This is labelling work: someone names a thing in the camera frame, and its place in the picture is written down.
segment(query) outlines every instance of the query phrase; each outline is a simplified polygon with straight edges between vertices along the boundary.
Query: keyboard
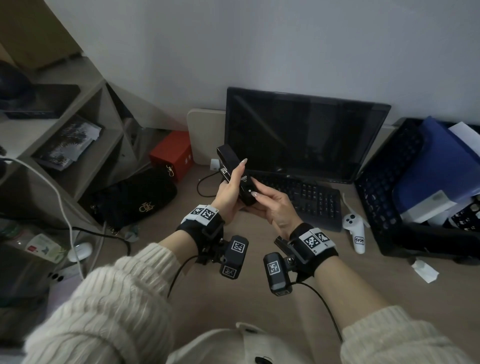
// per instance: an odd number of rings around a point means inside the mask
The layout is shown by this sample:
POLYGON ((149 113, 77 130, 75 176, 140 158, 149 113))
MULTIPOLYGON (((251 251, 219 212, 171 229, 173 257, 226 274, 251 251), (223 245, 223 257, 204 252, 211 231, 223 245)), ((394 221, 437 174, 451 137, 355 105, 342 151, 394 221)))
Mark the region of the keyboard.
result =
POLYGON ((316 228, 342 230, 340 191, 330 187, 305 183, 302 180, 250 173, 266 186, 288 195, 298 216, 316 228))

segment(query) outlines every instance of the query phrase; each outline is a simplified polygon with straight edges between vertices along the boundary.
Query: black monitor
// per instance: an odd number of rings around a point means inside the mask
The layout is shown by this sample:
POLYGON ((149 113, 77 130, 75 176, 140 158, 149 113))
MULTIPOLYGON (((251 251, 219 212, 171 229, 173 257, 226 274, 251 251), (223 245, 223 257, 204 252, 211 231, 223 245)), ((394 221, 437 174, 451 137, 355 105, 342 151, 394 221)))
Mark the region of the black monitor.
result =
POLYGON ((229 87, 225 143, 252 171, 352 183, 390 108, 229 87))

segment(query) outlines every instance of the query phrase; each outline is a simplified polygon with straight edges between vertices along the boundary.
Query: black crate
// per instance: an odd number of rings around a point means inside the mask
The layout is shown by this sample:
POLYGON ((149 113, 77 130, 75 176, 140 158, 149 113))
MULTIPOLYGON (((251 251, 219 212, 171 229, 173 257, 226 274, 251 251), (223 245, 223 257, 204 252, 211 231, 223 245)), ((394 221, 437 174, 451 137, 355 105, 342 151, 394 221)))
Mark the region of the black crate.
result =
MULTIPOLYGON (((480 264, 480 233, 404 224, 395 208, 393 187, 423 147, 423 137, 418 131, 421 122, 406 119, 355 180, 375 240, 381 253, 387 256, 433 256, 480 264)), ((478 126, 472 128, 480 131, 478 126)))

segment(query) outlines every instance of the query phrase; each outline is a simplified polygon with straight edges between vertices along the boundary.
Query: game controller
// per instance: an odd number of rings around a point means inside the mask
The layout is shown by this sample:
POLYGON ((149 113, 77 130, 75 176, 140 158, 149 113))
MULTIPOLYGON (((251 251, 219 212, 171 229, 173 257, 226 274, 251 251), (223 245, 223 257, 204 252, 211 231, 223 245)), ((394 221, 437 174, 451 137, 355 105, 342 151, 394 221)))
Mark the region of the game controller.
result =
MULTIPOLYGON (((220 157, 220 173, 230 182, 232 171, 240 164, 240 160, 228 144, 223 144, 216 149, 216 153, 220 157)), ((251 206, 257 200, 252 196, 251 192, 258 192, 247 170, 240 179, 239 198, 246 206, 251 206)))
POLYGON ((349 230, 353 238, 353 248, 358 254, 365 252, 365 229, 363 219, 356 214, 346 214, 343 218, 342 226, 349 230))

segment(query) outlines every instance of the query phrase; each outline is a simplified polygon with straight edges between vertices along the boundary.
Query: person's right hand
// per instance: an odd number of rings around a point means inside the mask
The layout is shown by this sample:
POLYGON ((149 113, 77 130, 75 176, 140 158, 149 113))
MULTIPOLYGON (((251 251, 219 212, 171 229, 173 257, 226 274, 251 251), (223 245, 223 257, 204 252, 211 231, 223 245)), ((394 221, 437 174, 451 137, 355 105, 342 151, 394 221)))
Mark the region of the person's right hand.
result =
POLYGON ((246 207, 246 210, 266 219, 283 239, 289 240, 290 234, 302 223, 290 199, 286 194, 265 186, 255 178, 252 181, 260 193, 252 192, 257 203, 246 207))

